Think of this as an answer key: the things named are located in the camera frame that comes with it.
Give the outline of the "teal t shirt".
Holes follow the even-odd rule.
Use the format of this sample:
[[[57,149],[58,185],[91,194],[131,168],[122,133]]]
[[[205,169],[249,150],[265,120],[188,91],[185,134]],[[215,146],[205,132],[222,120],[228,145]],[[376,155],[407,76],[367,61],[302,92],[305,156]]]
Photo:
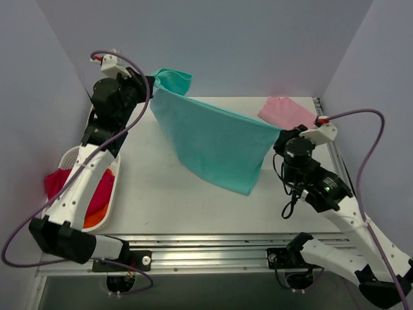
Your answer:
[[[204,181],[248,196],[281,130],[187,96],[192,76],[162,68],[150,109],[178,160]]]

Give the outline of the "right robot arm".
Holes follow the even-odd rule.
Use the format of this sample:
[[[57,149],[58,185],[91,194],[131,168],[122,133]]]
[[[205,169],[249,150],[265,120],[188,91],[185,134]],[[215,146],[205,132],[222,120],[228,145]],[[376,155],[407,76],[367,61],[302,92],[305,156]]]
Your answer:
[[[336,137],[336,128],[300,125],[282,130],[274,143],[281,156],[280,180],[290,188],[294,206],[301,200],[333,223],[357,249],[345,253],[301,232],[286,246],[287,259],[295,267],[316,265],[356,285],[360,293],[380,309],[405,304],[412,291],[412,258],[398,249],[359,207],[350,187],[312,157],[318,146]]]

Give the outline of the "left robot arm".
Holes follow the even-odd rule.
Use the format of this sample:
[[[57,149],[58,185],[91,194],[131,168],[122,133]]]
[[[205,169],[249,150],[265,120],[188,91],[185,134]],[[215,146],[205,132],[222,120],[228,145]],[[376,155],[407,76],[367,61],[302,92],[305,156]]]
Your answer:
[[[40,249],[60,258],[84,264],[106,259],[116,271],[132,260],[128,242],[83,231],[86,212],[101,178],[117,158],[134,109],[153,96],[155,79],[127,68],[128,77],[117,74],[93,86],[92,110],[77,153],[77,161],[63,188],[49,200],[42,218],[31,219],[28,229]]]

